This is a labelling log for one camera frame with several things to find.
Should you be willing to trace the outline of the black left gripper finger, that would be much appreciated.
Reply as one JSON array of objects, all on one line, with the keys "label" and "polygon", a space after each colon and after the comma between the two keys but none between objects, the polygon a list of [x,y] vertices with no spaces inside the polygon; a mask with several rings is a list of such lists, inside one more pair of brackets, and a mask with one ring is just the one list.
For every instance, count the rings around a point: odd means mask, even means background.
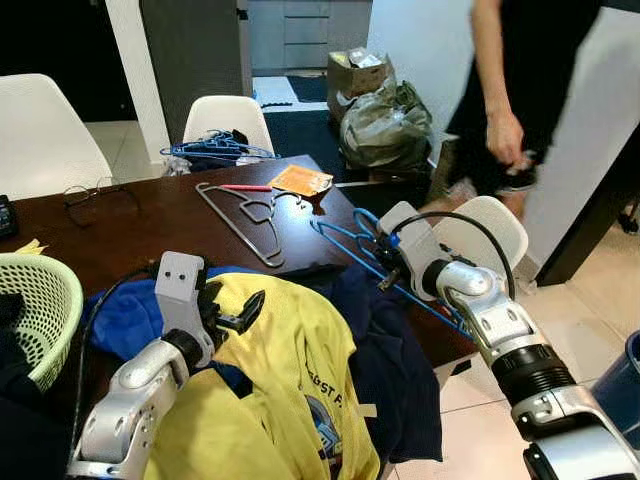
[{"label": "black left gripper finger", "polygon": [[228,328],[237,333],[246,333],[255,323],[265,305],[265,292],[255,292],[244,301],[242,310],[236,316],[228,317]]}]

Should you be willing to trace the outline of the person's right hand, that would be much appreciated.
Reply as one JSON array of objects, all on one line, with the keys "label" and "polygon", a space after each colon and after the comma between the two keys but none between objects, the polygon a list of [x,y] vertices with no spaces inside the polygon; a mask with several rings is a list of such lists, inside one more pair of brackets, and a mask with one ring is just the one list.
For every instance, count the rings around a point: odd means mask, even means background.
[{"label": "person's right hand", "polygon": [[486,114],[486,147],[500,164],[524,166],[524,128],[509,109]]}]

